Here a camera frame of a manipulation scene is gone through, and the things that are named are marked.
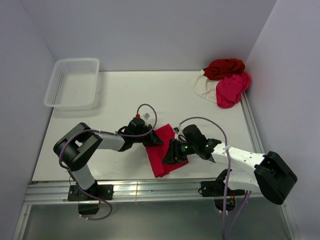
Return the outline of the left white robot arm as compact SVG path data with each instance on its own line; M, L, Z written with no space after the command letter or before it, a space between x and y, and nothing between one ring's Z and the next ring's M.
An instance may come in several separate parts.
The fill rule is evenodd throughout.
M53 152L59 157L60 166L80 187L79 194L91 200L102 195L88 166L94 152L97 149L124 152L135 143L141 143L144 147L164 145L152 125L136 116L114 133L94 130L81 122L55 143Z

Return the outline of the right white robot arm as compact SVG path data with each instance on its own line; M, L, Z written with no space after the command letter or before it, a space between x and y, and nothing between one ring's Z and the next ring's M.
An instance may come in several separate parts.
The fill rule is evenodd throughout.
M194 124L181 132L181 137L170 139L162 163L184 164L189 155L198 155L202 160L225 164L226 168L211 187L220 196L233 191L238 195L245 191L261 192L270 202L281 205L298 181L296 174L274 151L263 154L227 146L218 139L206 138Z

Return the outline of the bright red t-shirt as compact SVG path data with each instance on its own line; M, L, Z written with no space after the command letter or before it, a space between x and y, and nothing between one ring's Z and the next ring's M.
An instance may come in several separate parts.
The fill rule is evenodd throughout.
M170 172L179 169L189 163L163 164L162 160L169 150L170 139L175 138L174 130L170 124L166 124L155 130L156 135L163 141L163 145L146 147L150 166L155 178L162 178Z

